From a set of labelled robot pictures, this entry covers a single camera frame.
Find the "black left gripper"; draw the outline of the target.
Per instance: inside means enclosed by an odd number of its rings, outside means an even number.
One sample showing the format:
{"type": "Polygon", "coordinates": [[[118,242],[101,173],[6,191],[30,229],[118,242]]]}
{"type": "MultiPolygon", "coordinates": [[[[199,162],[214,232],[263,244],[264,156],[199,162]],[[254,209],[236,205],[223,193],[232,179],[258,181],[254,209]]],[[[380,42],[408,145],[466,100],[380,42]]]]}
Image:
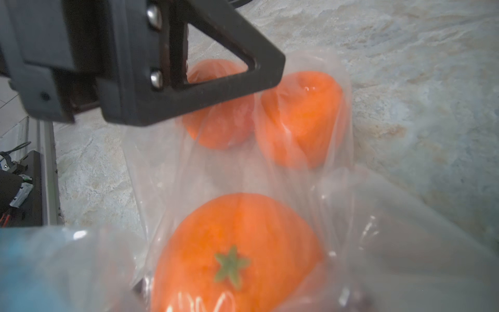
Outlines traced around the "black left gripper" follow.
{"type": "Polygon", "coordinates": [[[2,1],[3,70],[33,117],[149,126],[172,115],[167,1],[2,1]]]}

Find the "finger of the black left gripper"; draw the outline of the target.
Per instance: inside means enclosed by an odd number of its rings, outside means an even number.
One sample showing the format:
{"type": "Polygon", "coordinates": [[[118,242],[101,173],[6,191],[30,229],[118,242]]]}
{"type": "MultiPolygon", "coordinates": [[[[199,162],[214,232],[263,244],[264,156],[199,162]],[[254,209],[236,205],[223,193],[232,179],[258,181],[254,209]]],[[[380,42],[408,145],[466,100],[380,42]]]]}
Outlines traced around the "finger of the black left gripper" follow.
{"type": "Polygon", "coordinates": [[[164,83],[157,100],[156,122],[249,96],[278,85],[285,55],[240,15],[228,1],[158,1],[160,69],[164,83]],[[218,48],[215,55],[189,57],[194,28],[218,48]],[[203,61],[227,61],[235,73],[195,83],[187,75],[203,61]]]}

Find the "orange ball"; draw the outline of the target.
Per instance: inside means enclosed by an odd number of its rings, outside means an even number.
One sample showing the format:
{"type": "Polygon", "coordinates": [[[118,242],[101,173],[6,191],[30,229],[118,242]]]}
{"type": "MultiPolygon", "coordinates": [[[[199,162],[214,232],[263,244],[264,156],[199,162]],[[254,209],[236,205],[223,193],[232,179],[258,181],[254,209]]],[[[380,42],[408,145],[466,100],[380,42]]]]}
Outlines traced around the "orange ball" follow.
{"type": "Polygon", "coordinates": [[[351,121],[340,84],[320,71],[300,71],[261,95],[255,137],[262,154],[289,168],[316,168],[343,142],[351,121]]]}
{"type": "Polygon", "coordinates": [[[261,194],[220,196],[191,213],[162,251],[152,311],[272,311],[323,261],[314,231],[261,194]]]}
{"type": "MultiPolygon", "coordinates": [[[[188,81],[201,83],[239,74],[246,69],[233,61],[207,59],[189,70],[188,81]]],[[[228,149],[243,143],[253,133],[254,94],[186,114],[181,121],[192,139],[210,149],[228,149]]]]}

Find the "clear zip-top bag blue seal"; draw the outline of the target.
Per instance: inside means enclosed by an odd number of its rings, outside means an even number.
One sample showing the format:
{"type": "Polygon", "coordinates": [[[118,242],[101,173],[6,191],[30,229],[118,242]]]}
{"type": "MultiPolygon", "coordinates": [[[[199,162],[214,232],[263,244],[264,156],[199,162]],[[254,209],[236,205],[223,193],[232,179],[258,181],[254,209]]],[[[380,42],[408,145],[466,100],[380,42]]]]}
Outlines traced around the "clear zip-top bag blue seal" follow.
{"type": "MultiPolygon", "coordinates": [[[[285,75],[331,75],[352,108],[330,49],[297,51],[285,75]]],[[[130,127],[122,139],[143,239],[111,227],[1,231],[2,311],[152,311],[155,271],[171,236],[220,196],[253,193],[308,223],[323,261],[272,311],[497,311],[498,257],[407,192],[353,162],[352,117],[316,168],[267,159],[253,133],[211,150],[180,118],[130,127]]]]}

